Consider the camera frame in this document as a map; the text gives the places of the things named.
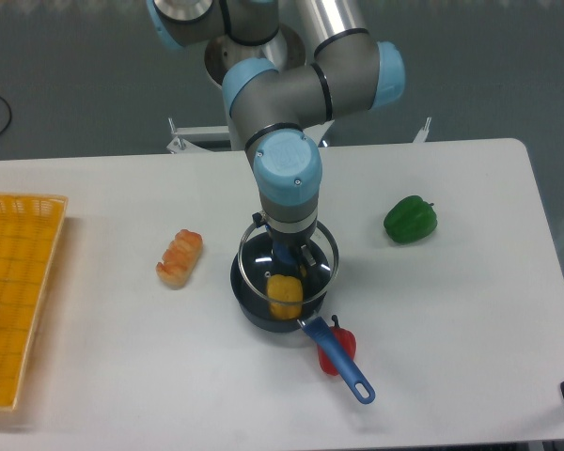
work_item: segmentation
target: gray floor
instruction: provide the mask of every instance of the gray floor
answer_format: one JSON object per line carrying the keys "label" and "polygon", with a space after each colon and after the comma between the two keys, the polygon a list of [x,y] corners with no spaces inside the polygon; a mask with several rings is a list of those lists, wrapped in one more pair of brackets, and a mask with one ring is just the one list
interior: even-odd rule
{"label": "gray floor", "polygon": [[[13,111],[0,160],[164,153],[168,116],[225,125],[205,44],[167,51],[144,3],[0,0],[0,95]],[[408,85],[397,104],[339,119],[327,141],[410,142],[428,116],[432,141],[522,140],[564,272],[564,0],[360,4],[374,38],[400,49]],[[0,127],[6,118],[0,103]]]}

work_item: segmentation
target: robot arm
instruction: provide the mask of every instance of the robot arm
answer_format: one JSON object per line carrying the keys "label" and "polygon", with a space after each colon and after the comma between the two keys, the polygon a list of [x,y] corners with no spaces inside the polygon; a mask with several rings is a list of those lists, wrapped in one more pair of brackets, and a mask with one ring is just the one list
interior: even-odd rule
{"label": "robot arm", "polygon": [[[278,27],[273,0],[154,0],[153,5],[179,43],[227,33],[241,45],[257,46],[273,39]],[[263,220],[274,241],[290,246],[308,240],[317,223],[321,159],[303,129],[390,103],[405,85],[399,52],[371,38],[356,2],[297,5],[316,49],[315,62],[279,71],[267,59],[247,58],[222,84],[226,112],[257,181]],[[181,14],[190,6],[202,15]]]}

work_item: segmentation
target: pot handle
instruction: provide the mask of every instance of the pot handle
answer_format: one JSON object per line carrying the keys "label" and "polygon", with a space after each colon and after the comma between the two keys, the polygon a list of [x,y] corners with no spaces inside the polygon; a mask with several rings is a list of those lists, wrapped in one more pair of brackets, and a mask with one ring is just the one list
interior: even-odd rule
{"label": "pot handle", "polygon": [[[311,321],[299,320],[299,324],[301,324],[303,332],[320,345],[359,402],[362,404],[372,402],[376,397],[374,388],[369,384],[366,376],[359,370],[355,362],[351,360],[347,351],[340,345],[326,321],[321,317],[316,317]],[[368,394],[366,397],[359,391],[360,385]]]}

